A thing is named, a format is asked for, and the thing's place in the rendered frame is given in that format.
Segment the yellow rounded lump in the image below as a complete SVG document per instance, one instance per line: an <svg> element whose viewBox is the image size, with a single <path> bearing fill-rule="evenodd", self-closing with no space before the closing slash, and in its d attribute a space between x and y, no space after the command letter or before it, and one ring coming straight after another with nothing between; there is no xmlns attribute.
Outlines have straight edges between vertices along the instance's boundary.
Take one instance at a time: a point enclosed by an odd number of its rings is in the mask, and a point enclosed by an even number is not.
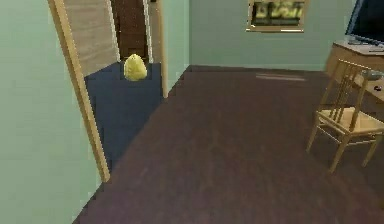
<svg viewBox="0 0 384 224"><path fill-rule="evenodd" d="M124 77L130 81L139 81L147 77L146 65L139 55L132 54L126 59Z"/></svg>

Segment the dark brown room door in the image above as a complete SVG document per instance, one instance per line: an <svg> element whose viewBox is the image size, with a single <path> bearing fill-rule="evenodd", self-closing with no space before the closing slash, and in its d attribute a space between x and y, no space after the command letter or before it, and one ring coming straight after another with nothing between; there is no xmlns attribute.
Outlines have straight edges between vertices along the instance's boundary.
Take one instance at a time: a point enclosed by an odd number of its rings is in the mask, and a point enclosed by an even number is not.
<svg viewBox="0 0 384 224"><path fill-rule="evenodd" d="M120 59L148 58L143 0L111 0Z"/></svg>

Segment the wooden chair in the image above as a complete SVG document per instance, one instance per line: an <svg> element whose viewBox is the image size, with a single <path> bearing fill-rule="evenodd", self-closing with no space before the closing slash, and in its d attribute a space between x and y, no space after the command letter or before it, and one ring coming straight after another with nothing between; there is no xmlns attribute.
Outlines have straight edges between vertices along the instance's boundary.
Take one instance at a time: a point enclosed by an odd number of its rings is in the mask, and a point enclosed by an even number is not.
<svg viewBox="0 0 384 224"><path fill-rule="evenodd" d="M339 59L315 111L315 121L306 151L310 152L317 131L333 139L338 148L329 172L333 173L347 146L370 144L362 166L366 167L384 139L384 122L361 110L365 90L355 79L372 68Z"/></svg>

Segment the wooden television stand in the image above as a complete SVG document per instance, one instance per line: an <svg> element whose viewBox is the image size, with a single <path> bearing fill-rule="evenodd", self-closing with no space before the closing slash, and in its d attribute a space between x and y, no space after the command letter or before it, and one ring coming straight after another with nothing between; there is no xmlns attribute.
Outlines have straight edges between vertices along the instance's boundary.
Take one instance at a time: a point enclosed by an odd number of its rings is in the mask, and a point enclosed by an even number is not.
<svg viewBox="0 0 384 224"><path fill-rule="evenodd" d="M372 46L349 45L346 41L336 41L332 44L325 65L325 73L332 75L339 59L384 71L384 50L371 52Z"/></svg>

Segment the grey bowl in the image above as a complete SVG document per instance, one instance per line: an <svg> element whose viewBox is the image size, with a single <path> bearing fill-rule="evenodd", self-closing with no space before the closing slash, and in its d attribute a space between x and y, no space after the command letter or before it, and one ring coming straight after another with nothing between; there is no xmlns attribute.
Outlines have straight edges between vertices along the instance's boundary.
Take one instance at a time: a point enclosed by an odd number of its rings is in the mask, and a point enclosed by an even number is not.
<svg viewBox="0 0 384 224"><path fill-rule="evenodd" d="M384 72L377 70L363 70L361 75L368 81L377 81L384 78Z"/></svg>

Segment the light wooden table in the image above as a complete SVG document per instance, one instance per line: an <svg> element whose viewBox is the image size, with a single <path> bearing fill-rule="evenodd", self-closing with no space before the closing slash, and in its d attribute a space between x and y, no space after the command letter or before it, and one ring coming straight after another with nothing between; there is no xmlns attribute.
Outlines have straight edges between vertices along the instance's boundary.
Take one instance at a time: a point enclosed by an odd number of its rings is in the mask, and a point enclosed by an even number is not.
<svg viewBox="0 0 384 224"><path fill-rule="evenodd" d="M366 93L375 97L380 103L384 103L384 78L381 78L377 81L368 81L361 75L362 71L357 75L355 83L357 86L363 88ZM375 91L375 86L381 86L382 91Z"/></svg>

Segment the black television set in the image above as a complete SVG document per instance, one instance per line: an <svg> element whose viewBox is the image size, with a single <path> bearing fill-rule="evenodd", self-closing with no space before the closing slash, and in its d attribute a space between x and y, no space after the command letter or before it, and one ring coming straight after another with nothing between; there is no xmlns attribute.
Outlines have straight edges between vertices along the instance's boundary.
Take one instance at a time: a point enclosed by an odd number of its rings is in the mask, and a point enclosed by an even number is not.
<svg viewBox="0 0 384 224"><path fill-rule="evenodd" d="M384 0L356 0L345 35L349 44L384 45Z"/></svg>

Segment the framed wall picture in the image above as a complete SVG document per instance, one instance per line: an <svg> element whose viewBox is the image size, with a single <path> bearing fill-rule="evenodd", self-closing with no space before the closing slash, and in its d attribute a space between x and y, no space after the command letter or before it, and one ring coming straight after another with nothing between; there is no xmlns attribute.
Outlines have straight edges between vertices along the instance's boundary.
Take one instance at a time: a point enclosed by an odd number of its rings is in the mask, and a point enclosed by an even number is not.
<svg viewBox="0 0 384 224"><path fill-rule="evenodd" d="M247 32L302 33L310 0L248 0Z"/></svg>

